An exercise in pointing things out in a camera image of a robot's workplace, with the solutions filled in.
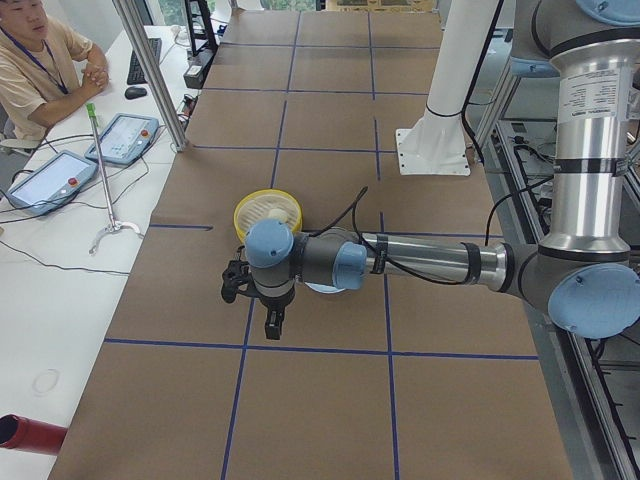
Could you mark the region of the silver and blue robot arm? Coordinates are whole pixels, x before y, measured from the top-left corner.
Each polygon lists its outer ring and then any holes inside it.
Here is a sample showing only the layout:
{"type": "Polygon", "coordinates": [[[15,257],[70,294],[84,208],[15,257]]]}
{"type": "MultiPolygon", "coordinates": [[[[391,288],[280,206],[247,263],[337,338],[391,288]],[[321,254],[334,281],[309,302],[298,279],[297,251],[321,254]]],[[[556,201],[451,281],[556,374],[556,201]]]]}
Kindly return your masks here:
{"type": "Polygon", "coordinates": [[[629,95],[639,58],[635,1],[520,1],[512,61],[520,76],[560,79],[551,226],[535,245],[442,244],[331,224],[295,233],[266,218],[223,275],[223,299],[258,299],[265,333],[281,335],[297,283],[340,291],[367,274],[406,274],[440,285],[481,284],[526,301],[558,327],[607,338],[639,317],[639,278],[620,238],[628,169],[629,95]]]}

